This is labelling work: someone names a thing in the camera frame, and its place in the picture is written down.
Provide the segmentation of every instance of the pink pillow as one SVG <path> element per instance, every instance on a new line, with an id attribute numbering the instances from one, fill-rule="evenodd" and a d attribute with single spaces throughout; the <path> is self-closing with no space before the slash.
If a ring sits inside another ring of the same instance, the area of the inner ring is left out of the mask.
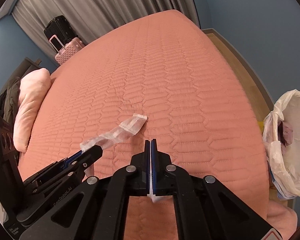
<path id="1" fill-rule="evenodd" d="M 32 71 L 21 79 L 19 110 L 13 128 L 13 143 L 19 152 L 27 151 L 32 126 L 50 87 L 50 73 L 45 68 Z"/>

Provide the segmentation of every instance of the gray curtain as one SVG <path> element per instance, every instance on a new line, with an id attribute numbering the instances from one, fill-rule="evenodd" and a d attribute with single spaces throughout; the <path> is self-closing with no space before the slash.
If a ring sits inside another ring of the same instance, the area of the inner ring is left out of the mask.
<path id="1" fill-rule="evenodd" d="M 64 15 L 84 44 L 135 19 L 176 9 L 198 27 L 193 0 L 19 0 L 12 15 L 42 51 L 54 59 L 56 52 L 43 30 L 54 17 Z"/>

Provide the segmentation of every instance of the silver bolt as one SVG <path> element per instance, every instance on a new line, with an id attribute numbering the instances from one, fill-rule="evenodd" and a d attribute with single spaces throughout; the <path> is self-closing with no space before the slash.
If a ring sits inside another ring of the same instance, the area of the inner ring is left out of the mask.
<path id="1" fill-rule="evenodd" d="M 90 184 L 90 185 L 95 184 L 97 181 L 98 181 L 98 178 L 97 178 L 97 177 L 94 177 L 94 176 L 89 177 L 89 178 L 87 179 L 87 183 Z"/>
<path id="2" fill-rule="evenodd" d="M 166 167 L 166 169 L 167 169 L 167 171 L 175 171 L 177 169 L 177 167 L 175 165 L 170 164 Z"/>
<path id="3" fill-rule="evenodd" d="M 204 179 L 207 183 L 215 183 L 216 182 L 216 178 L 215 177 L 213 177 L 213 176 L 207 176 L 207 177 L 205 177 L 205 179 Z"/>
<path id="4" fill-rule="evenodd" d="M 137 168 L 133 165 L 129 165 L 129 166 L 126 167 L 127 172 L 134 172 L 134 171 L 136 171 L 136 169 Z"/>

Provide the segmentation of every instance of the pink bedspread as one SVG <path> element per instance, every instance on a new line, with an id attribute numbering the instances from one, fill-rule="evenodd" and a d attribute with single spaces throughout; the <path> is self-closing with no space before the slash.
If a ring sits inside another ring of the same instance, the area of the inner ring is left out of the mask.
<path id="1" fill-rule="evenodd" d="M 51 78 L 20 160 L 23 179 L 138 113 L 148 121 L 136 136 L 104 151 L 96 176 L 128 165 L 146 139 L 156 138 L 158 149 L 190 174 L 214 175 L 264 219 L 274 214 L 265 149 L 248 99 L 210 39 L 178 11 L 111 31 Z M 271 216 L 272 225 L 288 221 L 282 218 Z M 125 239 L 177 238 L 171 200 L 130 199 Z"/>

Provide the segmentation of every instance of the bed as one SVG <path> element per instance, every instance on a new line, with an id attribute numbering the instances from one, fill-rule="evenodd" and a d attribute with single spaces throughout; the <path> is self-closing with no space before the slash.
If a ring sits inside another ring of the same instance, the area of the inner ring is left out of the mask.
<path id="1" fill-rule="evenodd" d="M 138 113 L 147 122 L 104 151 L 96 176 L 111 176 L 143 151 L 146 139 L 156 138 L 158 149 L 191 175 L 217 177 L 285 237 L 295 230 L 294 212 L 268 200 L 266 153 L 244 90 L 183 14 L 160 12 L 119 27 L 76 53 L 51 79 L 20 158 L 23 179 Z M 130 198 L 125 239 L 178 239 L 172 200 Z"/>

